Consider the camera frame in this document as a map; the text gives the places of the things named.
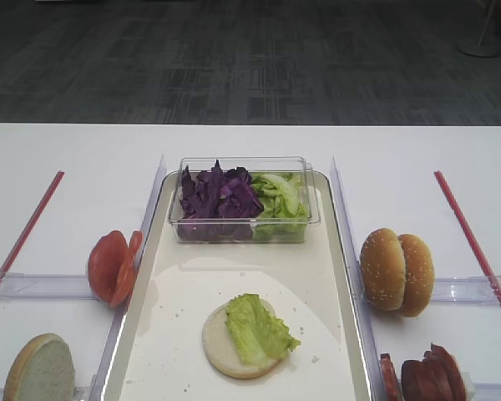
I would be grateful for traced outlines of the sausage slice red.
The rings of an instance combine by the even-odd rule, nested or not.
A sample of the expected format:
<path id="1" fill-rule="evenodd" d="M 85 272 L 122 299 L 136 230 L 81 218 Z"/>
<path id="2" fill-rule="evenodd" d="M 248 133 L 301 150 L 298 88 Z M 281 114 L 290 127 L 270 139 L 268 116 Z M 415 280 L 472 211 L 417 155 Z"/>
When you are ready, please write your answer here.
<path id="1" fill-rule="evenodd" d="M 401 401 L 402 395 L 398 387 L 397 375 L 388 353 L 380 355 L 382 379 L 385 385 L 388 401 Z"/>

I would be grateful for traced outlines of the purple cabbage pieces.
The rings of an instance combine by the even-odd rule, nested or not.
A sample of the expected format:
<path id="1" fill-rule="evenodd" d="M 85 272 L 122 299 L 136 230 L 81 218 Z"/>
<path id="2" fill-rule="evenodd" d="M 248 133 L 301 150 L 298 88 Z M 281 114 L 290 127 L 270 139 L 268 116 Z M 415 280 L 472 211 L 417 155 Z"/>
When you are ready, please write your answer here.
<path id="1" fill-rule="evenodd" d="M 216 162 L 210 170 L 201 171 L 195 178 L 189 170 L 181 177 L 180 205 L 185 219 L 195 224 L 179 226 L 182 241 L 248 241 L 252 229 L 248 224 L 200 223 L 198 220 L 256 218 L 263 205 L 251 187 L 251 175 L 244 167 L 223 171 Z"/>

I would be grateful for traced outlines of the right upper clear pusher track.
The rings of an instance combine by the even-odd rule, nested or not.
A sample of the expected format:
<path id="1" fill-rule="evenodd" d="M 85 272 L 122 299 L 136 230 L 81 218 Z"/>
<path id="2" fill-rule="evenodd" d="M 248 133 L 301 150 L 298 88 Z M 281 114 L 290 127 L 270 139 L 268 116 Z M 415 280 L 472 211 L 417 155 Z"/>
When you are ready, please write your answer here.
<path id="1" fill-rule="evenodd" d="M 501 276 L 438 278 L 430 302 L 501 306 Z"/>

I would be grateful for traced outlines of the sesame bun top front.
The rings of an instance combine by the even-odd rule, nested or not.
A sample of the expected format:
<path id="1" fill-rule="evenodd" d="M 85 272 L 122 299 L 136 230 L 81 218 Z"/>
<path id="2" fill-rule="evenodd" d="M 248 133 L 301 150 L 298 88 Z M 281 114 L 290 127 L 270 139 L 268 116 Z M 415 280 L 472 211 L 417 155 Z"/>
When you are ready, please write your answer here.
<path id="1" fill-rule="evenodd" d="M 388 228 L 363 242 L 360 268 L 367 300 L 383 311 L 396 311 L 405 292 L 406 262 L 397 234 Z"/>

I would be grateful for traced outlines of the bun half left rack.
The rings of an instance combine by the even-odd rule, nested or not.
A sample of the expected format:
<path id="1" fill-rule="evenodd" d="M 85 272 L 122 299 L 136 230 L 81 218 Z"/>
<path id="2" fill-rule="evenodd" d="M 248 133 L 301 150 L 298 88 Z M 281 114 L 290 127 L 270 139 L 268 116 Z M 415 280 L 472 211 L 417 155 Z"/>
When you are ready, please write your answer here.
<path id="1" fill-rule="evenodd" d="M 32 338 L 15 358 L 3 400 L 72 400 L 74 366 L 68 344 L 57 334 Z"/>

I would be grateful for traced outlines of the bottom bun on tray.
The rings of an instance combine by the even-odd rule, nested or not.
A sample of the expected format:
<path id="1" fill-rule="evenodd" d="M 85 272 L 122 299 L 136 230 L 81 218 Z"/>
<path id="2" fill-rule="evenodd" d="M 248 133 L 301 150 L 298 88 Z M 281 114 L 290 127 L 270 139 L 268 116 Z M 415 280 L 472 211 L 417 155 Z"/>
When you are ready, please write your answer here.
<path id="1" fill-rule="evenodd" d="M 268 374 L 284 358 L 267 358 L 263 366 L 243 363 L 226 327 L 228 303 L 216 308 L 206 319 L 202 329 L 202 344 L 210 364 L 231 378 L 253 379 Z"/>

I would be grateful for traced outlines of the right red strip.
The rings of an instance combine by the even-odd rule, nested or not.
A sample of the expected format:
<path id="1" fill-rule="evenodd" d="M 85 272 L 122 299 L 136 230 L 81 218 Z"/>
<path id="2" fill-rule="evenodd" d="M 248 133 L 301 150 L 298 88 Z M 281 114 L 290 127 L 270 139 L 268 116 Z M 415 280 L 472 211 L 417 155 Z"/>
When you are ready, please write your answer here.
<path id="1" fill-rule="evenodd" d="M 489 265 L 489 262 L 486 258 L 486 256 L 483 253 L 482 248 L 480 247 L 475 235 L 473 234 L 473 231 L 468 224 L 468 221 L 463 214 L 459 203 L 457 202 L 455 196 L 453 195 L 450 186 L 448 185 L 446 179 L 443 176 L 443 173 L 440 170 L 435 171 L 434 176 L 449 204 L 451 209 L 453 210 L 454 215 L 456 216 L 459 225 L 461 226 L 463 230 L 463 234 L 465 235 L 468 244 L 470 245 L 473 254 L 475 255 L 477 262 L 479 266 L 481 267 L 481 270 L 483 274 L 488 278 L 488 282 L 490 283 L 493 293 L 496 296 L 498 300 L 498 304 L 501 308 L 501 279 L 498 279 L 496 275 L 493 272 L 492 267 Z"/>

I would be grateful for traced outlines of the right clear long rail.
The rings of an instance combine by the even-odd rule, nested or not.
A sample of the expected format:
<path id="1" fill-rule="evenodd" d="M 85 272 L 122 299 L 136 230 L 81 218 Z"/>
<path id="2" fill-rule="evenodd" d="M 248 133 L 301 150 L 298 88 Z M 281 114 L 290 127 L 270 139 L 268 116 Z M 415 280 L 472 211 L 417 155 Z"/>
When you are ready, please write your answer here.
<path id="1" fill-rule="evenodd" d="M 359 272 L 357 248 L 352 236 L 352 226 L 344 196 L 341 173 L 337 167 L 335 158 L 331 160 L 330 178 L 352 306 L 357 320 L 357 337 L 362 354 L 362 364 L 369 399 L 387 400 L 380 360 L 372 331 L 371 309 L 364 299 L 364 288 Z"/>

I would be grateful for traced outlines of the cream rectangular tray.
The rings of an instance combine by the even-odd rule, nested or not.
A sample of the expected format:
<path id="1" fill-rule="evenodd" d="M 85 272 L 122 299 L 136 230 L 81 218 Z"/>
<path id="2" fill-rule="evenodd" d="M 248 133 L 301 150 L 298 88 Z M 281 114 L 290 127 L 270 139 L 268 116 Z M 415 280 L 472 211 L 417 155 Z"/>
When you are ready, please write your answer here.
<path id="1" fill-rule="evenodd" d="M 313 175 L 321 220 L 298 244 L 181 244 L 167 220 L 168 175 L 124 320 L 107 400 L 368 400 L 328 179 Z M 267 300 L 301 345 L 267 375 L 238 380 L 205 357 L 202 328 L 231 298 Z"/>

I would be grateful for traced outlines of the clear plastic salad container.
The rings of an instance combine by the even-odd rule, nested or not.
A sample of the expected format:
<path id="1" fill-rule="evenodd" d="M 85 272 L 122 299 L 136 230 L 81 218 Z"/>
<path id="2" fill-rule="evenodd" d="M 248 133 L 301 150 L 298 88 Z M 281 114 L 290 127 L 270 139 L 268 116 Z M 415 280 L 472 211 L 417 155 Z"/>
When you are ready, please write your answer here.
<path id="1" fill-rule="evenodd" d="M 184 243 L 300 243 L 320 219 L 300 156 L 184 158 L 168 213 Z"/>

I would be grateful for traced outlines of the left red strip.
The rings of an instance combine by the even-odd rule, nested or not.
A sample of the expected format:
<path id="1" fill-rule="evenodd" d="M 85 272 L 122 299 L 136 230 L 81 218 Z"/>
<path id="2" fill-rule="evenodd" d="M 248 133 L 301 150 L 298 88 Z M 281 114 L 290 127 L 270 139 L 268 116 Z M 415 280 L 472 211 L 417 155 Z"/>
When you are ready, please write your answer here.
<path id="1" fill-rule="evenodd" d="M 58 188 L 58 185 L 60 184 L 63 176 L 64 176 L 64 172 L 61 170 L 56 173 L 51 184 L 46 189 L 42 199 L 39 201 L 36 209 L 34 210 L 32 215 L 30 216 L 30 218 L 29 218 L 28 222 L 26 223 L 25 227 L 23 228 L 21 234 L 19 235 L 18 239 L 14 243 L 12 250 L 8 253 L 8 256 L 6 257 L 2 266 L 0 267 L 0 283 L 1 283 L 2 279 L 5 278 L 5 276 L 9 272 L 11 266 L 15 262 L 24 243 L 28 239 L 28 236 L 30 235 L 33 228 L 35 227 L 36 223 L 38 222 L 39 217 L 42 215 L 45 207 L 47 206 L 47 204 L 50 201 L 50 199 L 52 198 L 54 192 Z"/>

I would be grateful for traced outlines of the lettuce leaf on bun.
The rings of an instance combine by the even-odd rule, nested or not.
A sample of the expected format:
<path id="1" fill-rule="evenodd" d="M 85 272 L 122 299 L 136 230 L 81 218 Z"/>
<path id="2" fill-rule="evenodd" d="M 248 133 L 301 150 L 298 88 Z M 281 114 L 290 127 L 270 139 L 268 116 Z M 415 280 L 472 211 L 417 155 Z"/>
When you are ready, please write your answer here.
<path id="1" fill-rule="evenodd" d="M 232 298 L 225 313 L 225 325 L 245 364 L 265 367 L 270 360 L 285 358 L 301 344 L 290 335 L 284 321 L 264 307 L 257 294 Z"/>

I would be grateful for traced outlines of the bun top behind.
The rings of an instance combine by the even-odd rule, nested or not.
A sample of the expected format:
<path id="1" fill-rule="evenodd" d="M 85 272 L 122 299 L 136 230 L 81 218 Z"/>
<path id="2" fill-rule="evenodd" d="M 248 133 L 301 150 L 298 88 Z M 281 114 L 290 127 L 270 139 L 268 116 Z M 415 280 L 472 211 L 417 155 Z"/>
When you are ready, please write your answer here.
<path id="1" fill-rule="evenodd" d="M 418 236 L 398 237 L 406 262 L 404 296 L 399 313 L 404 317 L 418 316 L 429 304 L 434 284 L 434 268 L 427 244 Z"/>

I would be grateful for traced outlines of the red strip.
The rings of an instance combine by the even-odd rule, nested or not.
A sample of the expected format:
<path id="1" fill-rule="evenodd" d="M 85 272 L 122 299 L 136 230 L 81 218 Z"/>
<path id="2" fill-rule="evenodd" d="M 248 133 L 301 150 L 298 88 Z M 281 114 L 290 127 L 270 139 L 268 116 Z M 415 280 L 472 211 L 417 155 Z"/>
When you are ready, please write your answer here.
<path id="1" fill-rule="evenodd" d="M 434 176 L 449 204 L 451 209 L 453 210 L 454 215 L 456 216 L 459 225 L 461 226 L 463 230 L 463 234 L 465 235 L 468 244 L 470 245 L 473 254 L 475 255 L 477 262 L 479 266 L 481 267 L 481 270 L 483 274 L 488 278 L 488 282 L 490 283 L 493 293 L 496 296 L 498 300 L 498 304 L 501 308 L 501 279 L 498 279 L 496 275 L 493 272 L 492 267 L 489 265 L 489 262 L 486 258 L 486 256 L 483 253 L 482 248 L 480 247 L 475 235 L 473 234 L 473 231 L 468 224 L 468 221 L 463 214 L 459 203 L 457 202 L 455 196 L 453 195 L 450 186 L 448 185 L 446 179 L 443 176 L 443 173 L 440 170 L 435 171 Z"/>
<path id="2" fill-rule="evenodd" d="M 18 239 L 14 243 L 12 250 L 8 253 L 8 256 L 6 257 L 2 266 L 0 267 L 0 283 L 1 283 L 2 279 L 5 278 L 5 276 L 9 272 L 11 266 L 15 262 L 24 243 L 28 239 L 28 236 L 30 235 L 33 228 L 35 227 L 36 223 L 38 222 L 39 217 L 42 215 L 45 207 L 47 206 L 47 204 L 50 201 L 50 199 L 52 198 L 54 192 L 58 188 L 58 185 L 60 184 L 63 176 L 64 176 L 64 172 L 61 170 L 56 173 L 51 184 L 46 189 L 42 199 L 39 201 L 36 209 L 34 210 L 32 215 L 30 216 L 30 218 L 29 218 L 28 222 L 26 223 L 25 227 L 23 228 L 21 234 L 19 235 Z"/>

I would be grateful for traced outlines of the large tomato slice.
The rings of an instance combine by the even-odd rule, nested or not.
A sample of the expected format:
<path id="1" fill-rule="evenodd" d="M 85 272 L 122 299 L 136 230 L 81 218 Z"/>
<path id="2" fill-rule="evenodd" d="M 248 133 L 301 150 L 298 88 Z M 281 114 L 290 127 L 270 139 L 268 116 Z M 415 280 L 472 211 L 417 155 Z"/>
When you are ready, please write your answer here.
<path id="1" fill-rule="evenodd" d="M 123 233 L 111 231 L 99 239 L 89 255 L 89 285 L 105 302 L 110 302 L 115 293 L 117 276 L 127 250 Z"/>

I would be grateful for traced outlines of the green lettuce pieces in container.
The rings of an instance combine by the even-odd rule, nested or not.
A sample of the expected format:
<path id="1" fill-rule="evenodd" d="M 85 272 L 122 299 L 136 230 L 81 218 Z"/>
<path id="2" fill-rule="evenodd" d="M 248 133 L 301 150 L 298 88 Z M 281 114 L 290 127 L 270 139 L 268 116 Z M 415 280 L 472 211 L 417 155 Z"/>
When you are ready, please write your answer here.
<path id="1" fill-rule="evenodd" d="M 256 225 L 253 240 L 303 242 L 310 210 L 302 173 L 264 172 L 251 177 L 251 187 L 263 205 L 258 219 L 276 221 Z"/>

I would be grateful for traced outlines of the left upper clear pusher track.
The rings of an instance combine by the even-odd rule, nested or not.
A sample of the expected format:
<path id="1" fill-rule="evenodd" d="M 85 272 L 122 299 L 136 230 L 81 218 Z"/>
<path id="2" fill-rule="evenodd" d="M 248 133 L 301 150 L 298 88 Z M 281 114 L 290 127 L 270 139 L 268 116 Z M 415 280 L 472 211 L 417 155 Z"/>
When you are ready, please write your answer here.
<path id="1" fill-rule="evenodd" d="M 0 272 L 0 300 L 92 300 L 96 298 L 85 275 Z"/>

